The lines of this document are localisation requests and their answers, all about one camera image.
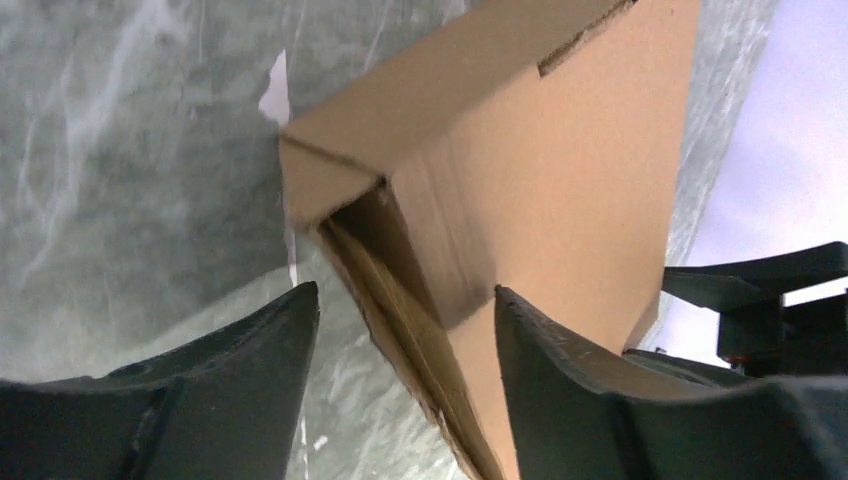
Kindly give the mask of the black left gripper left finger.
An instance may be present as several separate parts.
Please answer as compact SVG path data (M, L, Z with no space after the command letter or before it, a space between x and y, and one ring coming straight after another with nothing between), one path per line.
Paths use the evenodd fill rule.
M319 325L303 283L101 378L1 385L5 479L281 479Z

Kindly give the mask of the brown cardboard paper box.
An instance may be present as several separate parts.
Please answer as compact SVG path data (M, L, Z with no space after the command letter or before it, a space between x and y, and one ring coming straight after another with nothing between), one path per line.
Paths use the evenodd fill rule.
M697 1L485 1L282 131L288 213L474 479L518 477L509 287L602 347L657 312Z

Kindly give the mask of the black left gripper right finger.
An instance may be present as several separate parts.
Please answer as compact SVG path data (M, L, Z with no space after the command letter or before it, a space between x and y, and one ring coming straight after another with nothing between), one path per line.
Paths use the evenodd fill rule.
M676 378L495 290L497 356L524 479L843 479L847 381Z

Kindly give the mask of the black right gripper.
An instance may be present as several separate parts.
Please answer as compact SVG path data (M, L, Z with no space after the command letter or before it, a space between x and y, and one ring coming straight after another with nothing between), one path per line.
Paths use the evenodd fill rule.
M748 377L847 374L847 295L780 296L847 276L847 244L699 267L667 267L662 290L719 314L717 355Z

